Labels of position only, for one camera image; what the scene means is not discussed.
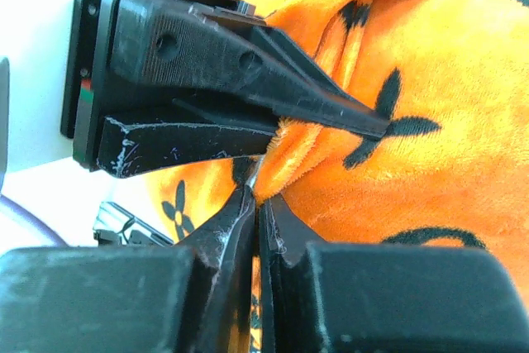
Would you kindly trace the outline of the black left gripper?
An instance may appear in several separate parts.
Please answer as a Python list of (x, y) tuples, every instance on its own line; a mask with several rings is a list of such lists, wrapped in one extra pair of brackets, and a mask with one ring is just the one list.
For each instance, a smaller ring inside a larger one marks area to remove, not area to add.
[[(126, 179), (262, 155), (279, 118), (259, 107), (373, 139), (385, 134), (386, 117), (254, 15), (243, 0), (74, 0), (60, 124), (74, 160)], [(259, 107), (172, 106), (175, 91), (161, 87), (228, 93)]]

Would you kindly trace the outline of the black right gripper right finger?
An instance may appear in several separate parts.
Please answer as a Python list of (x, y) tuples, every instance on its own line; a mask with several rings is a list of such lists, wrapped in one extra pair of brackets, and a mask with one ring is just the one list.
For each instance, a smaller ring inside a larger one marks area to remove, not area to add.
[(329, 352), (330, 246), (277, 195), (259, 211), (263, 352)]

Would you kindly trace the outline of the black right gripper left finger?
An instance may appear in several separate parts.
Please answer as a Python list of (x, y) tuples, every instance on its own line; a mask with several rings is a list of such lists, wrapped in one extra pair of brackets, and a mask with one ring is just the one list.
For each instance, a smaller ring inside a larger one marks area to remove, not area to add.
[(249, 350), (255, 211), (255, 197), (243, 185), (178, 244), (194, 253), (178, 352)]

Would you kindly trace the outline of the orange patterned plush pillowcase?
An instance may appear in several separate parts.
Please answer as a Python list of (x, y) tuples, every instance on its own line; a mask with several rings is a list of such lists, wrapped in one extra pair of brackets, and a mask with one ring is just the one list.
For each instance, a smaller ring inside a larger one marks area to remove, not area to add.
[(390, 120), (380, 143), (284, 122), (258, 201), (329, 239), (472, 243), (526, 297), (528, 0), (247, 1)]

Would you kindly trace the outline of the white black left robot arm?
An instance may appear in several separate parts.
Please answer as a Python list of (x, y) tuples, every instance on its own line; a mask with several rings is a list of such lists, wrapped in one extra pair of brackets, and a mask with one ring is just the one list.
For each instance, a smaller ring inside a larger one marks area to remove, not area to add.
[(389, 128), (243, 0), (1, 0), (2, 177), (261, 155), (283, 117)]

